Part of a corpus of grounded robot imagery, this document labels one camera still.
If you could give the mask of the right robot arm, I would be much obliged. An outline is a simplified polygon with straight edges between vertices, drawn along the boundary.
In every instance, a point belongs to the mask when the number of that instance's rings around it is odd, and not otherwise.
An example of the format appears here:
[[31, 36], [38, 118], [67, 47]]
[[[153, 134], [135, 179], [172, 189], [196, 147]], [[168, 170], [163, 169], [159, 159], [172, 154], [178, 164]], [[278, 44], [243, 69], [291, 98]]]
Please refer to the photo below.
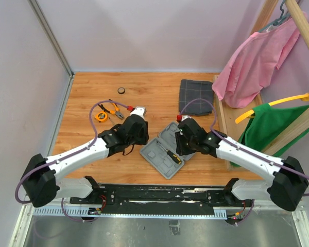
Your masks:
[[212, 130], [207, 132], [189, 116], [177, 117], [176, 132], [178, 155], [201, 153], [233, 162], [257, 174], [262, 181], [232, 179], [231, 188], [223, 192], [223, 200], [230, 206], [241, 200], [265, 200], [269, 198], [286, 211], [297, 209], [309, 182], [300, 162], [289, 156], [286, 159], [263, 154], [246, 147], [226, 134]]

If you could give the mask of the flathead screwdriver black yellow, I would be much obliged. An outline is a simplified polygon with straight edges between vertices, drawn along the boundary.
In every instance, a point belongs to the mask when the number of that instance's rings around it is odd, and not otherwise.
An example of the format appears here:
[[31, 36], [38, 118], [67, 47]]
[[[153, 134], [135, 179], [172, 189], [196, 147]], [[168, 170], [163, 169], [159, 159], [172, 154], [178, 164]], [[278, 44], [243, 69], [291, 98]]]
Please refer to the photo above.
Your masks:
[[176, 163], [176, 164], [181, 164], [182, 160], [175, 155], [172, 151], [166, 149], [160, 142], [157, 142], [157, 144], [166, 152], [166, 154]]

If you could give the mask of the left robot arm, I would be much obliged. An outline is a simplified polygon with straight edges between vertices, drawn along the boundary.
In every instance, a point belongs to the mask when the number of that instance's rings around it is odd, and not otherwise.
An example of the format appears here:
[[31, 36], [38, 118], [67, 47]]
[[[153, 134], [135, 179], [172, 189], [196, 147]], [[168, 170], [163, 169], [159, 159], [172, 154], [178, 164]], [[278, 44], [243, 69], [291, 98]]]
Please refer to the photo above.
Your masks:
[[148, 122], [132, 114], [122, 124], [97, 134], [95, 139], [58, 155], [34, 155], [21, 177], [20, 185], [29, 197], [28, 203], [42, 207], [62, 197], [59, 182], [74, 170], [93, 161], [124, 152], [129, 146], [145, 145], [149, 140]]

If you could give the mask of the grey plastic tool case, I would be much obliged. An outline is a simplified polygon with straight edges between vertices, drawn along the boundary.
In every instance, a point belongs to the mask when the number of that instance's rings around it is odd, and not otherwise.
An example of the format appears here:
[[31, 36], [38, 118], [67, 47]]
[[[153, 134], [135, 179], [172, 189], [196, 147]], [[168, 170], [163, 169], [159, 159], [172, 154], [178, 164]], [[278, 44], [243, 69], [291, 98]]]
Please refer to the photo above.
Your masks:
[[[147, 160], [162, 176], [171, 179], [194, 154], [179, 156], [176, 153], [177, 143], [175, 133], [178, 132], [178, 124], [171, 122], [168, 124], [156, 138], [150, 140], [141, 150], [141, 156]], [[167, 150], [176, 155], [181, 162], [176, 163], [167, 154]]]

